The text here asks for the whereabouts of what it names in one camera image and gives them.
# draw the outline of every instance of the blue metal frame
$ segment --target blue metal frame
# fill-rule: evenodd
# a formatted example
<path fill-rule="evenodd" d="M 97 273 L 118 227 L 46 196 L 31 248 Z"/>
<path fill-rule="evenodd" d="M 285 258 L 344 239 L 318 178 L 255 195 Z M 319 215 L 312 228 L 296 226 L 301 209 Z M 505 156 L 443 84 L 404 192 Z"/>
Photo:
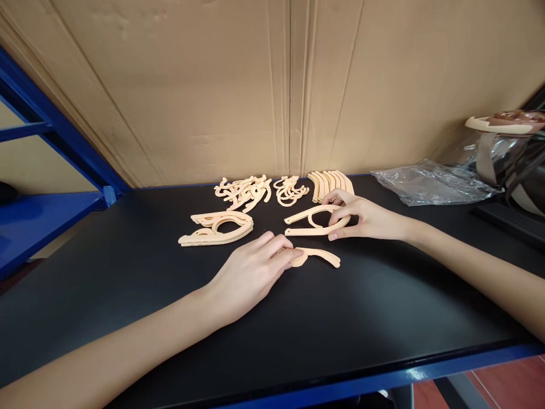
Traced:
<path fill-rule="evenodd" d="M 19 139 L 25 136 L 35 135 L 37 133 L 51 132 L 53 130 L 53 125 L 46 122 L 35 122 L 11 128 L 3 128 L 0 129 L 0 142 Z"/>
<path fill-rule="evenodd" d="M 391 389 L 428 379 L 437 379 L 475 368 L 482 368 L 483 366 L 502 364 L 504 362 L 539 355 L 544 352 L 545 345 L 543 344 L 517 345 L 516 347 L 478 353 L 433 364 L 418 365 L 409 369 L 229 404 L 221 406 L 221 408 L 300 408 L 376 392 L 381 389 Z"/>
<path fill-rule="evenodd" d="M 98 190 L 103 191 L 105 186 L 111 186 L 117 197 L 129 190 L 123 179 L 2 48 L 0 95 L 25 123 L 50 125 L 53 128 L 51 131 L 37 134 Z"/>
<path fill-rule="evenodd" d="M 39 135 L 99 191 L 27 196 L 0 213 L 0 279 L 92 210 L 110 207 L 129 186 L 0 48 L 0 101 L 24 124 L 0 129 L 0 143 Z"/>

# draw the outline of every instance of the clear plastic bag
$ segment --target clear plastic bag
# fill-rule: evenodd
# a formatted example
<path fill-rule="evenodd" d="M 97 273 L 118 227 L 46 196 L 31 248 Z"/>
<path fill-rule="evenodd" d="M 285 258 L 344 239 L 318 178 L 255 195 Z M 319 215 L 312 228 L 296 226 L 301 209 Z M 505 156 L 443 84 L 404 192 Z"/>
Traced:
<path fill-rule="evenodd" d="M 371 174 L 381 185 L 397 193 L 408 206 L 462 205 L 499 193 L 463 168 L 439 165 L 429 159 L 416 165 L 377 170 Z"/>

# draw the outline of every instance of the hand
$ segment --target hand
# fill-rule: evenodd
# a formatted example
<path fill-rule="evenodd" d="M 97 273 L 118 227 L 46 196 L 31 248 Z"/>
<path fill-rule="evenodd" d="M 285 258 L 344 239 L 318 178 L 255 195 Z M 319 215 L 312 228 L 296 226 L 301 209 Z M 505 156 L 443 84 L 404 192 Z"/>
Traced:
<path fill-rule="evenodd" d="M 275 237 L 270 231 L 237 248 L 202 288 L 220 325 L 235 322 L 255 307 L 291 267 L 291 260 L 302 255 L 284 235 Z"/>
<path fill-rule="evenodd" d="M 333 201 L 344 206 L 331 213 L 329 225 L 332 226 L 348 215 L 359 216 L 355 226 L 343 227 L 332 231 L 329 240 L 345 237 L 373 237 L 374 239 L 406 240 L 413 219 L 386 210 L 367 199 L 354 196 L 344 190 L 335 189 L 324 197 L 323 204 Z"/>

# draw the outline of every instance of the blue table edge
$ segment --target blue table edge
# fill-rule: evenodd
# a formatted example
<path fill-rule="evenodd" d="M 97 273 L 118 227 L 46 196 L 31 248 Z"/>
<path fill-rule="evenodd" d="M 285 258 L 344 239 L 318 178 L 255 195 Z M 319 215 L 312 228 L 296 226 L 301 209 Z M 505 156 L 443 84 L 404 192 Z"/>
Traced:
<path fill-rule="evenodd" d="M 394 370 L 348 381 L 335 382 L 328 385 L 310 387 L 298 391 L 217 407 L 223 409 L 300 408 L 372 393 L 381 389 L 392 389 L 415 382 L 437 379 L 476 368 L 482 368 L 484 366 L 503 364 L 505 362 L 528 358 L 543 353 L 545 353 L 545 345 L 539 342 L 515 345 L 429 364 L 416 365 L 411 368 Z"/>

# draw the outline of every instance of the left hand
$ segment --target left hand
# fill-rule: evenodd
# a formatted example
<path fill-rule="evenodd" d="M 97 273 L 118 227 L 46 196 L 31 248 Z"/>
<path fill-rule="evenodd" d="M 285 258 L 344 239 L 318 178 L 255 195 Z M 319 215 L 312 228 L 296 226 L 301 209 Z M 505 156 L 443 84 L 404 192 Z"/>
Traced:
<path fill-rule="evenodd" d="M 220 325 L 235 322 L 255 307 L 291 267 L 291 260 L 302 255 L 284 235 L 275 237 L 270 231 L 237 248 L 202 288 Z"/>

